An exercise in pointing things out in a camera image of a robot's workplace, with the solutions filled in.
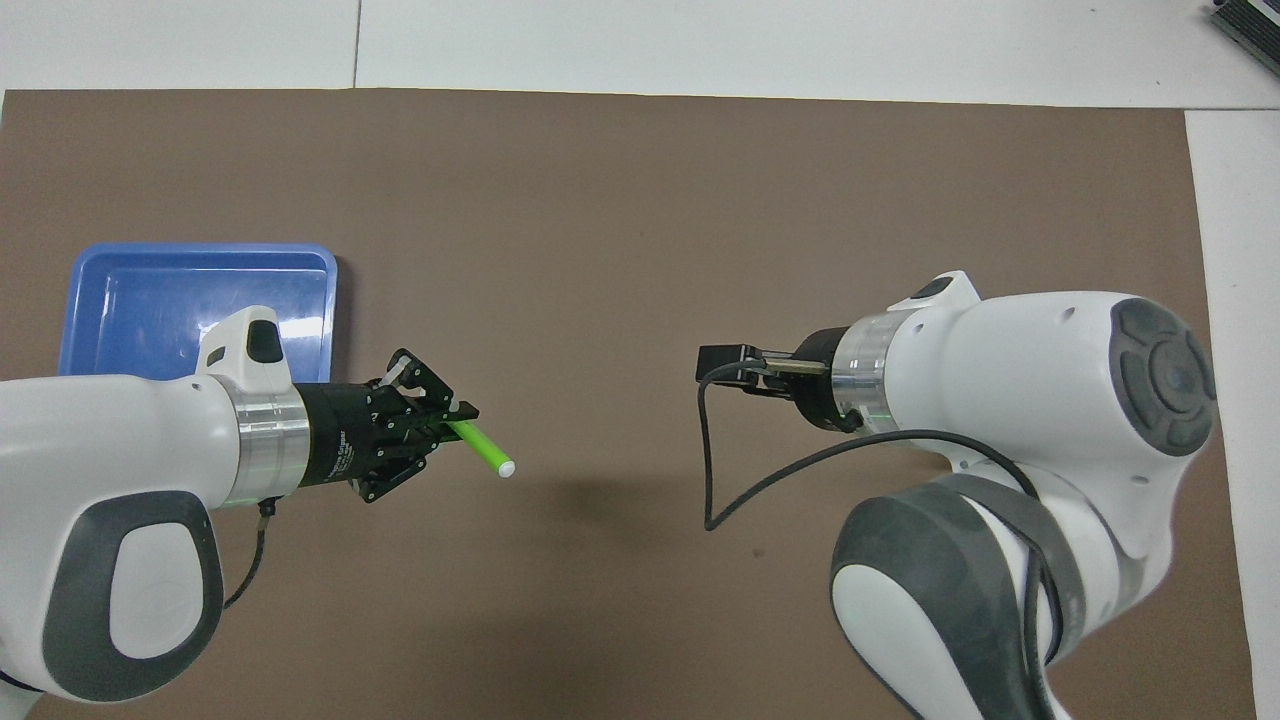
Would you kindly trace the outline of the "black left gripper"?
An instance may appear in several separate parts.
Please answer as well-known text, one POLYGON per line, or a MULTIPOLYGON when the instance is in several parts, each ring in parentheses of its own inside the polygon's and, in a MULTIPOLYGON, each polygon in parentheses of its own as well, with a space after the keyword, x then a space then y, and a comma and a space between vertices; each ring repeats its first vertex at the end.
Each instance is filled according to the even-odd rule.
POLYGON ((302 383, 308 459, 302 488, 352 480, 372 503, 417 475, 440 442, 421 423, 471 421, 480 411, 407 348, 393 352, 385 387, 302 383))

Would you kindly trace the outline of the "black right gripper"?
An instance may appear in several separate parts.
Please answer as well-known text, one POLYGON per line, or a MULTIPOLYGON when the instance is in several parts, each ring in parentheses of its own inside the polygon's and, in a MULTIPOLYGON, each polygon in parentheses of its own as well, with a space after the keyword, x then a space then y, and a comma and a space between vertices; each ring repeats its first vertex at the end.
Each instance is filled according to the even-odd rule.
POLYGON ((714 386, 758 396, 790 396, 794 383, 794 404, 806 421, 822 430, 854 433, 863 428, 863 419, 856 411, 837 409, 831 379, 836 350, 847 331, 815 331, 794 354, 753 345, 703 345, 698 382, 710 375, 714 386))

